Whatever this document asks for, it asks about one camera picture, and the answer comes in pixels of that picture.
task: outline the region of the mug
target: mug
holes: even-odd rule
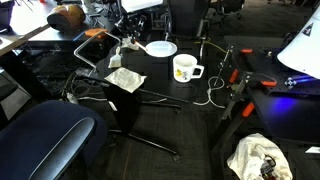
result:
[[[173,58],[173,77],[182,83],[201,78],[204,67],[197,65],[197,62],[197,59],[189,54],[175,56]],[[195,69],[200,69],[199,75],[193,75]]]

